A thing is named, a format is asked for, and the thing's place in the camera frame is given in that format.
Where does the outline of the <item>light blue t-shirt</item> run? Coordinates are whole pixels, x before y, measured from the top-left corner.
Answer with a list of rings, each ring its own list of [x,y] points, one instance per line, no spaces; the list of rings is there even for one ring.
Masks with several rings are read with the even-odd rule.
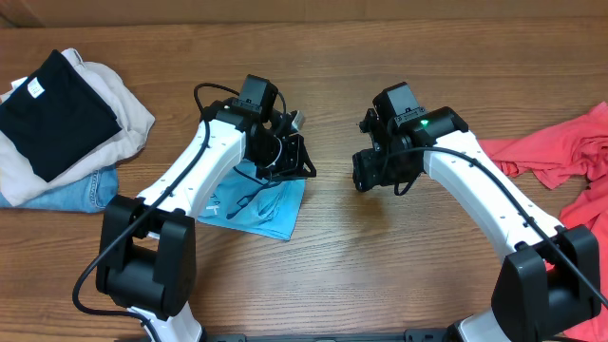
[[[306,182],[269,181],[242,161],[222,179],[198,221],[268,238],[289,240],[294,232]]]

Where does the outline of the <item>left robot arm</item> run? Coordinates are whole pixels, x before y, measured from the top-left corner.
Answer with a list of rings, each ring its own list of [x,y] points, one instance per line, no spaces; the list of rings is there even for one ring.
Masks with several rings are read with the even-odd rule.
[[[149,341],[203,341],[192,315],[196,217],[230,170],[252,162],[267,184],[313,178],[299,112],[277,111],[277,87],[248,75],[230,98],[201,105],[195,138],[135,198],[115,196],[104,211],[100,252],[89,272],[116,316],[138,319]]]

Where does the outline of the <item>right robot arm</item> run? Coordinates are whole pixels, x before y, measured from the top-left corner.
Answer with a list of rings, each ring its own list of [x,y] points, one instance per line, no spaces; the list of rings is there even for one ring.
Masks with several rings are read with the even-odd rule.
[[[403,196],[421,174],[439,182],[478,224],[502,269],[489,309],[447,328],[412,329],[407,341],[545,341],[597,317],[599,243],[567,229],[494,164],[451,108],[428,111],[407,83],[383,89],[359,124],[372,147],[352,157],[356,189]]]

